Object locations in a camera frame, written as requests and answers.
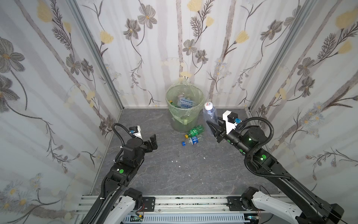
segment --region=gray floor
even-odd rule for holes
[[[247,118],[243,109],[232,109],[240,119]],[[204,141],[182,146],[182,133],[174,131],[167,109],[124,109],[119,123],[126,127],[140,125],[144,140],[156,134],[158,149],[145,155],[145,161],[130,183],[144,195],[230,195],[242,194],[247,187],[263,185],[271,194],[277,187],[265,178],[254,176],[244,166],[243,156],[223,140],[217,143],[209,130]],[[198,124],[203,124],[202,113]],[[121,128],[125,142],[129,139]],[[92,195],[99,195],[103,177],[113,165],[120,150],[120,140],[114,136],[104,158]]]

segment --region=green trash bin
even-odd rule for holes
[[[189,109],[175,107],[179,95],[184,95],[185,98],[196,102],[197,105]],[[174,130],[188,132],[196,126],[199,112],[205,103],[204,94],[198,87],[181,80],[168,88],[165,99],[171,114],[170,123]]]

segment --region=metal corner post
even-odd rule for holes
[[[256,104],[258,103],[260,97],[262,96],[264,90],[266,89],[266,86],[268,85],[271,77],[274,75],[277,67],[281,63],[282,59],[284,58],[285,54],[291,47],[291,45],[294,42],[294,39],[296,35],[298,34],[299,30],[303,27],[305,24],[306,19],[308,18],[310,12],[316,5],[318,0],[306,0],[305,3],[302,6],[302,9],[300,10],[299,14],[297,15],[297,18],[295,19],[294,23],[292,24],[291,29],[289,30],[289,33],[287,34],[284,42],[282,43],[279,51],[277,52],[276,56],[274,57],[274,60],[268,70],[266,71],[265,76],[263,77],[254,97],[251,100],[251,104],[249,109],[253,109]]]
[[[112,96],[114,97],[114,99],[116,101],[117,106],[119,107],[120,110],[123,110],[124,106],[122,104],[122,101],[117,94],[117,90],[113,85],[111,76],[109,75],[109,73],[106,69],[105,63],[103,62],[103,59],[97,50],[96,43],[90,33],[90,30],[88,29],[88,26],[83,18],[83,15],[78,7],[76,0],[66,0],[66,2],[67,2],[68,6],[72,12],[72,15],[74,16],[74,18],[81,30],[82,35],[84,36],[84,40],[86,41],[88,47],[92,51],[92,54],[95,57],[96,62],[100,66],[100,70],[103,73],[103,77],[107,83],[108,88],[111,91]]]

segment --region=wall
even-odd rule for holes
[[[1,1],[0,37],[1,222],[73,223],[119,110],[65,1]]]
[[[216,106],[248,106],[304,1],[77,3],[124,106],[166,106],[179,77]]]
[[[356,223],[358,4],[319,1],[252,113],[275,127],[274,156]]]

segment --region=bottle cap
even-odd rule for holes
[[[212,102],[206,102],[205,103],[205,109],[206,110],[211,110],[213,108],[213,103]]]

